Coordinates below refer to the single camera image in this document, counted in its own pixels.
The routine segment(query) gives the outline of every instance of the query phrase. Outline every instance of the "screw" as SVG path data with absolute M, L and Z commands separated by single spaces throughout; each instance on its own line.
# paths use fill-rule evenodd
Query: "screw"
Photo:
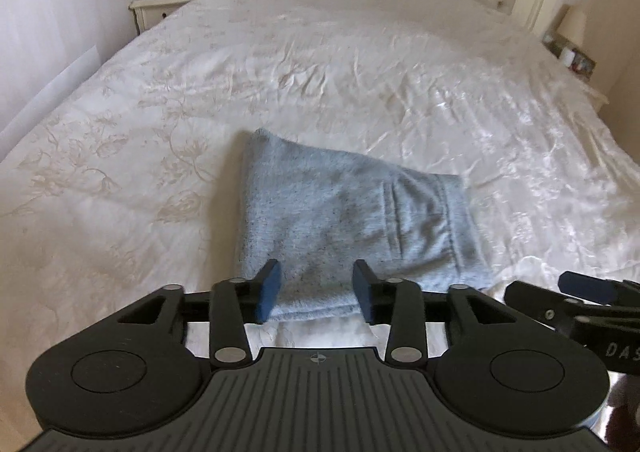
M 245 356 L 246 353 L 237 347 L 223 347 L 222 349 L 218 349 L 214 355 L 217 361 L 224 362 L 225 364 L 241 362 Z
M 422 358 L 422 353 L 414 347 L 398 347 L 391 351 L 391 357 L 396 362 L 412 364 Z

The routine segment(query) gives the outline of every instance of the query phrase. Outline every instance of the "table lamp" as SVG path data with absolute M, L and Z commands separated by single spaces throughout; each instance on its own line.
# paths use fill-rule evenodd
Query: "table lamp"
M 582 49 L 586 28 L 586 13 L 578 6 L 571 6 L 556 30 L 556 33 L 568 41 L 568 45 L 562 49 L 562 53 L 560 54 L 562 65 L 566 67 L 571 66 L 575 56 L 574 48 Z

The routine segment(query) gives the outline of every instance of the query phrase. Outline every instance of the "picture frame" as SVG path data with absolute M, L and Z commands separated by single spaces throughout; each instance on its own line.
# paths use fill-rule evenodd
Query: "picture frame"
M 569 69 L 583 82 L 588 83 L 596 68 L 596 62 L 577 48 L 574 49 L 574 53 L 574 61 L 571 63 Z

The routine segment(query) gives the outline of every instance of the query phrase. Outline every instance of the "folded clothing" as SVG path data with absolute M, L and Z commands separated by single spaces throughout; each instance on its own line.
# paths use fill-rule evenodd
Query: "folded clothing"
M 410 279 L 425 291 L 491 285 L 462 180 L 422 174 L 360 154 L 285 141 L 265 129 L 242 161 L 238 276 L 266 260 L 282 264 L 274 320 L 358 311 L 353 262 L 379 278 Z

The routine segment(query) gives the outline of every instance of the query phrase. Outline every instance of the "white satin bedspread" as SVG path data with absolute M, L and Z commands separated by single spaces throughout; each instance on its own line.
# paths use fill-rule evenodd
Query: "white satin bedspread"
M 197 0 L 0 164 L 3 450 L 38 431 L 24 377 L 46 348 L 166 283 L 232 274 L 239 161 L 259 127 L 462 175 L 497 297 L 567 269 L 640 280 L 640 169 L 510 18 L 471 0 Z M 384 343 L 357 317 L 251 336 Z

